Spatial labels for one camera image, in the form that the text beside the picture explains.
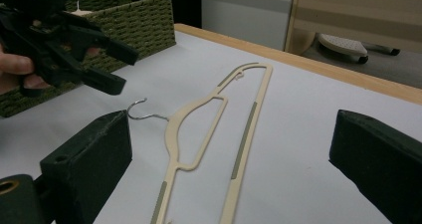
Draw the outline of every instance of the beige plastic hanger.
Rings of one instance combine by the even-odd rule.
[[[220,93],[223,91],[227,85],[229,85],[234,79],[241,78],[243,76],[243,72],[247,69],[251,68],[265,68],[266,73],[261,82],[260,89],[258,91],[257,97],[255,99],[254,106],[251,110],[247,126],[244,131],[244,136],[242,138],[241,147],[239,149],[238,157],[236,159],[235,168],[232,174],[232,180],[230,183],[230,188],[228,194],[226,196],[226,203],[223,211],[222,222],[221,223],[228,223],[225,220],[229,220],[230,217],[233,219],[234,212],[236,210],[237,198],[239,196],[240,184],[242,182],[243,173],[245,170],[246,159],[248,157],[247,153],[249,152],[249,147],[252,142],[252,135],[255,130],[255,125],[257,123],[258,114],[261,109],[262,101],[264,99],[264,95],[270,81],[270,76],[272,72],[272,67],[269,64],[261,64],[261,63],[253,63],[253,64],[246,64],[243,66],[238,67],[234,71],[232,71],[218,86],[214,91],[212,91],[207,97],[200,99],[196,102],[193,102],[179,111],[177,111],[173,116],[170,118],[158,115],[158,114],[150,114],[142,117],[135,117],[130,115],[130,109],[133,108],[135,105],[139,103],[143,103],[146,101],[138,101],[130,105],[127,109],[128,116],[133,119],[144,119],[148,117],[159,117],[168,120],[168,125],[165,131],[165,144],[170,156],[170,160],[168,162],[167,171],[164,177],[164,181],[161,184],[161,189],[158,195],[158,199],[155,205],[154,213],[151,219],[151,224],[162,224],[164,223],[165,214],[167,211],[171,190],[173,188],[175,175],[178,169],[184,171],[192,171],[198,167],[205,150],[210,142],[210,139],[214,133],[214,130],[220,120],[220,117],[223,113],[224,108],[227,105],[228,99],[224,96],[221,96]],[[186,119],[186,117],[194,112],[196,109],[208,104],[213,99],[218,99],[222,101],[222,104],[215,116],[211,128],[208,130],[201,147],[195,157],[195,160],[191,164],[181,163],[179,162],[179,149],[178,149],[178,132],[180,129],[181,124]]]

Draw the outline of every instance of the wicker basket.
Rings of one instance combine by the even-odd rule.
[[[77,10],[78,0],[69,0],[68,11]],[[171,0],[80,0],[81,10],[92,11],[84,15],[103,32],[116,40],[134,47],[139,59],[145,58],[176,44]],[[103,53],[86,57],[83,67],[96,67],[113,72],[125,64]],[[11,116],[49,99],[57,97],[78,84],[62,84],[59,88],[45,89],[37,98],[26,98],[19,91],[0,96],[0,116]]]

